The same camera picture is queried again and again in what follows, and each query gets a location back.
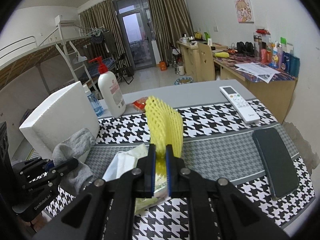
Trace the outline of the grey sock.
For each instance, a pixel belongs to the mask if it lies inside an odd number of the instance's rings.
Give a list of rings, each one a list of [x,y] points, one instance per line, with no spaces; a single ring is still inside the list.
[[[83,128],[56,145],[53,150],[52,158],[55,166],[72,158],[79,162],[77,168],[62,178],[60,184],[61,188],[73,196],[77,196],[94,177],[89,166],[80,160],[80,157],[89,153],[94,145],[95,137],[89,129]]]

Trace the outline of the white tissue paper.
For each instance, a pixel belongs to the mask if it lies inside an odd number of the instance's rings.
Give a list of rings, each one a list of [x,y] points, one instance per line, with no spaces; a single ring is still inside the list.
[[[142,143],[131,150],[121,150],[116,153],[108,165],[104,175],[104,181],[119,179],[125,172],[137,167],[139,159],[148,155],[147,146]]]

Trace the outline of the yellow foam net sleeve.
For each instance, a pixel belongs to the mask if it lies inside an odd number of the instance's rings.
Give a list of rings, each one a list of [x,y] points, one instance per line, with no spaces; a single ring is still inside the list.
[[[181,157],[183,119],[180,113],[154,96],[145,102],[145,115],[150,131],[150,143],[156,146],[156,175],[166,176],[166,146],[171,145],[175,157]]]

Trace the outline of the houndstooth table mat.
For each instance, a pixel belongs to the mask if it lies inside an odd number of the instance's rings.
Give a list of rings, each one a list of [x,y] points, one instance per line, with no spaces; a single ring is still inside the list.
[[[180,108],[183,119],[182,158],[189,168],[204,178],[229,179],[273,222],[285,228],[315,200],[315,191],[303,158],[283,126],[259,100],[251,100],[249,104],[260,116],[257,124],[245,124],[227,102]],[[117,119],[104,118],[99,124],[96,145],[86,159],[86,164],[97,177],[104,175],[117,152],[131,150],[150,141],[143,113]],[[252,139],[253,131],[260,128],[277,130],[299,178],[298,189],[279,200],[271,198],[264,167]]]

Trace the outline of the blue water bottle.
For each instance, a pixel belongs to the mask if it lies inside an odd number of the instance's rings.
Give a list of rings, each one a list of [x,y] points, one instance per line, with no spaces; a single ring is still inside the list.
[[[97,116],[101,116],[104,112],[103,107],[101,106],[99,100],[96,98],[93,92],[89,89],[88,85],[84,84],[83,89],[87,95],[87,98],[94,109],[94,112],[96,113]]]

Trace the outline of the white lotion pump bottle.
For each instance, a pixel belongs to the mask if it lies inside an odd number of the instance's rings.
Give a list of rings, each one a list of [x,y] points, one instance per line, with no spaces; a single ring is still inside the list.
[[[95,61],[99,64],[98,87],[100,92],[111,115],[114,118],[118,118],[125,112],[126,105],[117,78],[113,72],[108,70],[101,56],[89,60],[89,63]]]

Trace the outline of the red snack packet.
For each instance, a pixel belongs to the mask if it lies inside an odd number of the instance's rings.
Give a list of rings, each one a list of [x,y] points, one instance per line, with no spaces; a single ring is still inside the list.
[[[137,99],[132,103],[132,106],[135,108],[135,110],[140,111],[140,112],[145,112],[145,106],[146,106],[146,101],[148,97],[142,97],[140,99]]]

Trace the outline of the black folding chair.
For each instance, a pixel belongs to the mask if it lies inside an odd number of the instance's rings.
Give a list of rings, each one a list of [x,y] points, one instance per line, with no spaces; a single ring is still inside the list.
[[[116,59],[116,77],[117,81],[122,82],[125,81],[127,85],[130,85],[132,81],[134,80],[134,74],[131,71],[130,67],[125,63],[127,60],[126,53],[122,53],[117,59]]]

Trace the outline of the white metal bunk bed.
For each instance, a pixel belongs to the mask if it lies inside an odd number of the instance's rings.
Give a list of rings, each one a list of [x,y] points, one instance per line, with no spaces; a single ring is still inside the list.
[[[63,24],[56,26],[41,43],[37,42],[34,35],[30,35],[3,46],[1,48],[1,89],[26,71],[36,67],[47,93],[52,94],[58,89],[48,87],[41,64],[54,57],[61,56],[72,75],[71,80],[64,85],[79,81],[76,72],[83,70],[87,76],[84,84],[93,88],[98,96],[101,96],[97,88],[98,79],[89,73],[88,59],[80,53],[80,50],[92,43],[93,36],[100,36],[105,33],[107,33],[107,30],[104,26],[86,28],[76,24]]]

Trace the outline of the blue waste bin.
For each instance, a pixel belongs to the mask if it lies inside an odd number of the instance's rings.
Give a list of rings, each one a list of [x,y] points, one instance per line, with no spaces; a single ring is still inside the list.
[[[193,78],[191,76],[182,76],[175,80],[174,85],[184,85],[193,83]]]

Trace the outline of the wooden desk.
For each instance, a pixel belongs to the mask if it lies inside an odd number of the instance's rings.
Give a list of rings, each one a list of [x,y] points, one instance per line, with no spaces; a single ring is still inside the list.
[[[202,82],[200,74],[200,56],[198,46],[192,46],[190,42],[177,42],[182,53],[182,60],[187,75],[195,82]],[[258,98],[276,117],[279,123],[283,123],[290,108],[293,93],[298,79],[287,73],[276,74],[269,83],[255,76],[236,70],[237,63],[251,63],[251,57],[230,55],[229,58],[213,57],[215,72],[220,71],[221,80],[235,79]]]

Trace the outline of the papers on desk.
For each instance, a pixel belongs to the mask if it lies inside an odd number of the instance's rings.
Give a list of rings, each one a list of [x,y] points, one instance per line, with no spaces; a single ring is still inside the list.
[[[276,74],[280,73],[276,69],[260,63],[238,63],[234,66],[236,67],[236,70],[251,74],[265,83],[269,83]]]

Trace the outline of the white air conditioner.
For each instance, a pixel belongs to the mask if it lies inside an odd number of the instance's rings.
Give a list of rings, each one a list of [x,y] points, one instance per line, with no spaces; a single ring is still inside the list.
[[[77,20],[64,18],[62,15],[57,15],[55,18],[55,25],[58,27],[63,24],[76,24]]]

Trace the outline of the brown curtain right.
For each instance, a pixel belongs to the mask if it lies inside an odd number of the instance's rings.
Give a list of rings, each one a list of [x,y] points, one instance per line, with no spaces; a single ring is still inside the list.
[[[185,0],[148,0],[155,39],[162,61],[167,61],[167,50],[183,34],[191,36],[193,26]]]

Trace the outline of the anime girl wall poster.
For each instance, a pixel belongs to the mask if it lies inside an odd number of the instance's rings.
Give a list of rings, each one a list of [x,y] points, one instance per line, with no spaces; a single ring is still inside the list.
[[[235,9],[239,23],[253,23],[253,12],[250,0],[236,0]]]

